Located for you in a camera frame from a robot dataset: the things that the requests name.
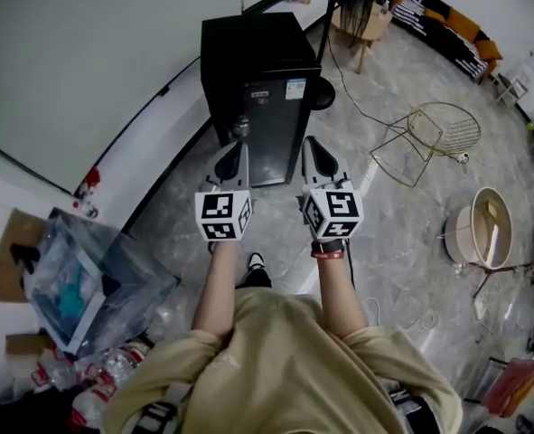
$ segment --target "cardboard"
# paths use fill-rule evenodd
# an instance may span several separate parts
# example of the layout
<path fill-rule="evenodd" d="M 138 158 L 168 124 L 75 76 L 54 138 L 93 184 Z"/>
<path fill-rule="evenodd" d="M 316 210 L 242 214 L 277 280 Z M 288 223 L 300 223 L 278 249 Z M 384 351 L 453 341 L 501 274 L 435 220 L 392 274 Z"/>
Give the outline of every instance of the cardboard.
<path fill-rule="evenodd" d="M 7 335 L 7 355 L 42 355 L 44 349 L 52 349 L 53 341 L 47 335 Z"/>
<path fill-rule="evenodd" d="M 0 240 L 0 302 L 25 303 L 21 281 L 23 264 L 15 265 L 12 244 L 35 247 L 43 236 L 44 220 L 14 209 Z"/>

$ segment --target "black stand pole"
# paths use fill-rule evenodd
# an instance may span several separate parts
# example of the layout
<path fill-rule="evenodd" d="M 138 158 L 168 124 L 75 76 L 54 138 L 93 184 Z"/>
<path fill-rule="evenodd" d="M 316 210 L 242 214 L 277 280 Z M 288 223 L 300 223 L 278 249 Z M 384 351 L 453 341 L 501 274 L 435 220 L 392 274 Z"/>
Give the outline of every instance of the black stand pole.
<path fill-rule="evenodd" d="M 324 27 L 323 27 L 323 38 L 321 39 L 321 44 L 319 45 L 319 54 L 317 55 L 317 62 L 321 64 L 323 60 L 324 49 L 327 45 L 327 39 L 329 37 L 329 29 L 331 28 L 331 19 L 333 18 L 333 11 L 335 9 L 334 0 L 328 0 L 327 2 L 327 12 L 325 13 Z M 317 91 L 314 98 L 313 109 L 315 111 L 320 111 L 322 109 L 329 108 L 332 103 L 335 101 L 335 89 L 331 82 L 329 82 L 324 77 L 319 78 L 319 83 L 317 84 Z"/>

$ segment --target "fridge label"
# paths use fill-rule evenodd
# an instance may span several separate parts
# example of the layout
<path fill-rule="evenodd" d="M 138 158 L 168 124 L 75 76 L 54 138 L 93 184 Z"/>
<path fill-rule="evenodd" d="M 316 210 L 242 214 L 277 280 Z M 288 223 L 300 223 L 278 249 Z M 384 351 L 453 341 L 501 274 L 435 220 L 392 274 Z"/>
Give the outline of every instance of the fridge label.
<path fill-rule="evenodd" d="M 304 95 L 306 79 L 289 79 L 286 81 L 285 99 L 301 99 Z"/>

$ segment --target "black mini fridge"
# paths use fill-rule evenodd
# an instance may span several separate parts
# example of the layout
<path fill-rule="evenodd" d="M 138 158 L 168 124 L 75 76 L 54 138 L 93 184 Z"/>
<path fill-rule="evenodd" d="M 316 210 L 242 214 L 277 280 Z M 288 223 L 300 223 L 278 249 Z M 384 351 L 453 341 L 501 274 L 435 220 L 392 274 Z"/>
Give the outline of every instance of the black mini fridge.
<path fill-rule="evenodd" d="M 248 144 L 253 187 L 289 183 L 321 65 L 292 13 L 202 22 L 201 80 L 220 143 Z"/>

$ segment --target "marble floor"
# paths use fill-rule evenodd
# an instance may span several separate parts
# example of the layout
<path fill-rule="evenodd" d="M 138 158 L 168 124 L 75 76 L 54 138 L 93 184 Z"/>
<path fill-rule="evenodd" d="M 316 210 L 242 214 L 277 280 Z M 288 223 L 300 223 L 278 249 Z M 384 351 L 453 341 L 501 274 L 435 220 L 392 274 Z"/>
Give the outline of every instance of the marble floor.
<path fill-rule="evenodd" d="M 318 30 L 309 35 L 315 49 L 320 36 Z M 354 107 L 327 51 L 323 75 L 337 98 L 327 110 L 313 111 L 307 128 L 307 134 L 342 153 L 363 194 L 365 220 L 351 239 L 359 298 L 374 297 L 381 324 L 408 329 L 426 358 L 465 395 L 489 356 L 526 356 L 534 324 L 534 288 L 520 273 L 494 275 L 475 308 L 472 294 L 482 271 L 455 265 L 437 237 L 453 209 L 468 204 L 482 186 L 491 186 L 511 211 L 510 263 L 533 258 L 534 159 L 525 123 L 515 109 L 493 104 L 491 83 L 472 83 L 396 25 L 369 50 L 362 75 L 355 71 L 358 47 L 336 41 L 333 53 L 354 100 L 374 118 L 392 122 L 426 101 L 445 101 L 467 109 L 481 125 L 481 139 L 470 151 L 469 176 L 463 177 L 452 159 L 436 157 L 417 187 L 407 188 L 370 158 L 388 130 Z M 210 259 L 194 223 L 193 196 L 206 159 L 218 149 L 211 129 L 168 176 L 131 229 L 193 294 L 200 290 Z M 302 184 L 298 165 L 291 184 L 253 190 L 254 215 L 241 248 L 264 255 L 274 288 L 318 295 L 310 235 L 295 200 Z M 377 323 L 375 303 L 365 300 L 363 305 L 371 323 Z M 433 315 L 420 320 L 426 312 Z M 466 406 L 465 432 L 474 422 L 471 410 Z"/>

